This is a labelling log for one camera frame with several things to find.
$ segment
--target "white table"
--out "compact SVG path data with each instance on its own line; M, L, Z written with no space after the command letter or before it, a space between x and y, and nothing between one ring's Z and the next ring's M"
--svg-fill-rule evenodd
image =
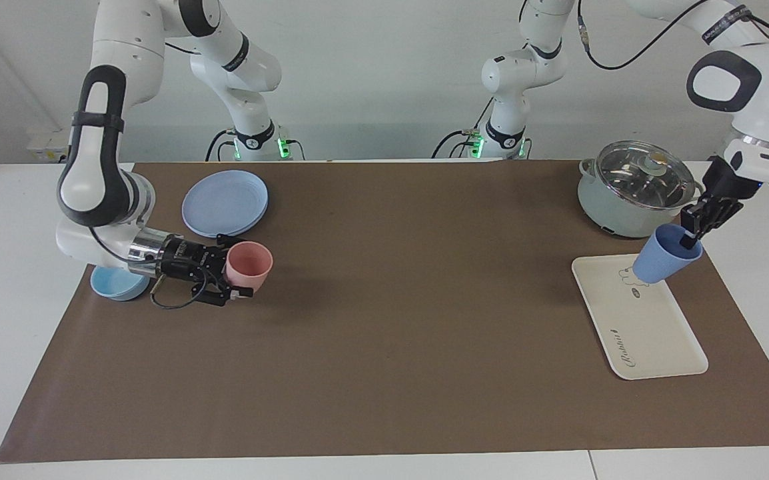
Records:
M700 179L706 164L690 167ZM61 168L0 166L0 442L84 270L53 239ZM704 244L769 356L769 187ZM769 447L0 465L0 478L73 477L769 479Z

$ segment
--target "white wall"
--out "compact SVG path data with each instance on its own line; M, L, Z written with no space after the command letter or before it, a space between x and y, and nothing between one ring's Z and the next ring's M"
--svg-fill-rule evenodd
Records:
M284 81L267 95L276 121L311 158L427 157L449 131L472 127L488 95L485 59L519 48L520 0L224 0L230 15L281 60ZM0 0L0 51L67 125L89 64L96 0ZM769 19L769 2L750 0ZM661 28L623 0L585 0L595 55L629 57ZM570 19L568 75L530 92L534 157L582 158L620 139L643 139L689 160L719 145L728 116L693 106L686 76L708 47L677 28L634 66L607 73L586 60ZM186 46L186 40L177 43ZM0 95L0 117L9 104ZM160 95L128 119L123 160L201 160L229 126L223 104L166 55ZM0 154L0 161L20 158Z

